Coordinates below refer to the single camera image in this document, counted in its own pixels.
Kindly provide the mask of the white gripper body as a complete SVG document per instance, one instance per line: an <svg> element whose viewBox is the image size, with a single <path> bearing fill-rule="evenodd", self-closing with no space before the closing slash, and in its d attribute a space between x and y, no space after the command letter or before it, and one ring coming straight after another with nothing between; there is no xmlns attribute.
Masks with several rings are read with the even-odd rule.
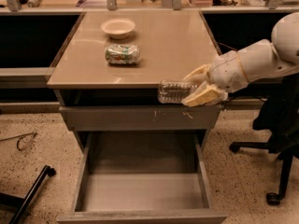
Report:
<svg viewBox="0 0 299 224"><path fill-rule="evenodd" d="M229 93L240 91L249 85L236 51L217 57L209 68L209 77L212 83Z"/></svg>

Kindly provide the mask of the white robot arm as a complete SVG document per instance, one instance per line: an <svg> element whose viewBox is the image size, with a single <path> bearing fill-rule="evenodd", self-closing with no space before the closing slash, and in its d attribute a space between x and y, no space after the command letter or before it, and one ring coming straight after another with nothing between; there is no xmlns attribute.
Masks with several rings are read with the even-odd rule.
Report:
<svg viewBox="0 0 299 224"><path fill-rule="evenodd" d="M189 107L214 105L253 81L298 72L299 12L294 12L275 24L269 40L226 52L190 72L184 80L196 84L197 89L182 103Z"/></svg>

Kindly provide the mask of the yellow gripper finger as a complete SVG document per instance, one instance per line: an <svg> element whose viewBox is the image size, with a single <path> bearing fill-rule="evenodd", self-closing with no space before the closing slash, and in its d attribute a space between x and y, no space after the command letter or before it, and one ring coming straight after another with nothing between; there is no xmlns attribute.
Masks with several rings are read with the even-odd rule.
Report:
<svg viewBox="0 0 299 224"><path fill-rule="evenodd" d="M185 78L183 78L183 80L197 84L202 84L204 81L209 81L209 68L210 64L203 64L191 71Z"/></svg>
<svg viewBox="0 0 299 224"><path fill-rule="evenodd" d="M181 102L188 107L194 107L199 105L214 105L225 101L227 98L228 93L226 90L204 81L195 92L183 98Z"/></svg>

